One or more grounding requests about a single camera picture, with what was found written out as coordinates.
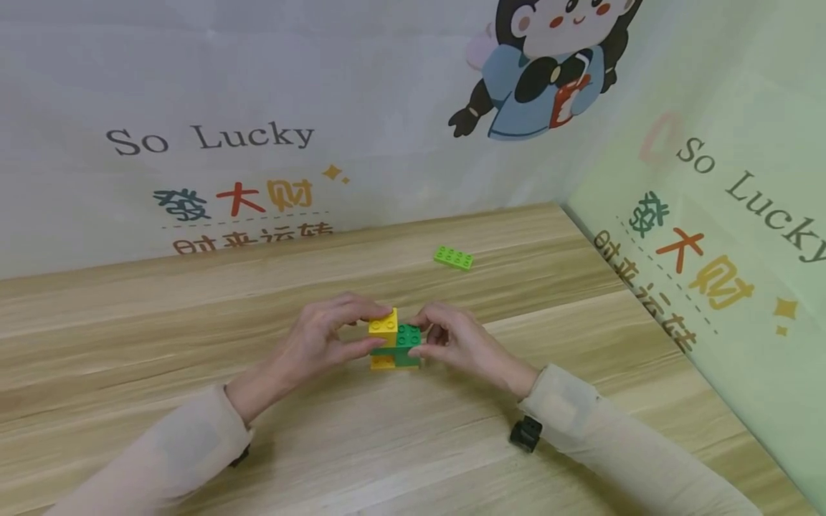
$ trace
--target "blue clothing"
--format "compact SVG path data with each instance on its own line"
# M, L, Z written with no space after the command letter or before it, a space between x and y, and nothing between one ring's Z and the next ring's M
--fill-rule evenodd
M592 46L594 57L586 70L591 81L574 99L571 113L579 115L600 96L605 80L605 61L602 48ZM572 54L551 56L559 63ZM521 50L509 45L499 45L482 66L482 79L487 92L491 95L493 106L497 109L496 118L487 132L494 140L528 140L543 134L550 128L553 106L556 102L558 88L549 84L534 100L526 103L517 102L514 90L522 72L530 59Z

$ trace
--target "green lego brick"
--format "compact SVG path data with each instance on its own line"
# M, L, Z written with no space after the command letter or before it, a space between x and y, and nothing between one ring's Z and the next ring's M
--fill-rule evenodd
M437 263L442 263L449 267L469 271L473 265L473 255L457 251L451 247L441 246L436 254L433 255L433 260Z
M405 356L411 348L421 344L421 331L409 324L399 324L399 331L396 334L396 346L392 348L376 348L370 352L374 357L400 355Z
M399 333L396 335L397 348L414 348L421 344L421 331L409 324L399 324Z
M419 358L408 357L405 353L396 355L396 367L419 367L420 365Z

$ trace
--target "wood grain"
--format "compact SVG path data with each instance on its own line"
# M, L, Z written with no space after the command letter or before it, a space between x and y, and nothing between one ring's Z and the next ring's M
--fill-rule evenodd
M472 271L433 263L441 244L474 254ZM304 304L343 290L401 318L431 300L465 306L513 353L595 384L766 514L814 513L552 205L0 282L0 513L41 514L194 390L263 357ZM259 418L247 461L181 512L638 512L549 446L511 446L518 417L507 396L439 365L352 362Z

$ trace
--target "beige sleeve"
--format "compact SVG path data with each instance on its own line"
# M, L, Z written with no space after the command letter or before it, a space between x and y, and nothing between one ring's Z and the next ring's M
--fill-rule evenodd
M676 444L549 365L520 408L542 437L653 514L760 514L743 494Z
M251 439L223 386L211 387L161 419L46 514L165 514L237 459Z

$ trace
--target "cartoon character face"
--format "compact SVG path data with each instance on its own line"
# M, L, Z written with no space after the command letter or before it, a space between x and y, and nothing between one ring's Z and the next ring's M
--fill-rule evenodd
M510 30L530 58L572 54L600 44L635 0L538 0L516 9Z

